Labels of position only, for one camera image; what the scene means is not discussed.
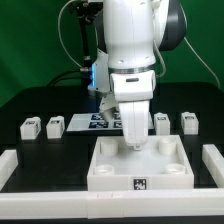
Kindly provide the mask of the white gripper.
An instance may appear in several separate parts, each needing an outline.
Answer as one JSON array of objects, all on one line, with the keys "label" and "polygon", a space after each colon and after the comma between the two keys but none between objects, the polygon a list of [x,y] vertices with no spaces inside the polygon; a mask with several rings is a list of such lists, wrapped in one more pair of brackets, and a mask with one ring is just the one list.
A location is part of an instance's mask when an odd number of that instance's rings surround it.
[{"label": "white gripper", "polygon": [[120,112],[125,142],[141,151],[148,138],[149,105],[155,89],[155,72],[135,74],[111,74],[113,95],[102,98],[99,113],[105,121],[111,121]]}]

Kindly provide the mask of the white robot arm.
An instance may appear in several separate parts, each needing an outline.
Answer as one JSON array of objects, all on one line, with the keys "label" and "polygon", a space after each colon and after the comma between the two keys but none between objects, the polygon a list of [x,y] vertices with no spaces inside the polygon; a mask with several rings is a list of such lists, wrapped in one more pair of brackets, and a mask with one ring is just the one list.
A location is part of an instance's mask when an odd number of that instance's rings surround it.
[{"label": "white robot arm", "polygon": [[127,145],[147,142],[149,105],[156,86],[154,54],[175,49],[187,21],[179,0],[91,0],[99,48],[108,55],[108,84],[118,104]]}]

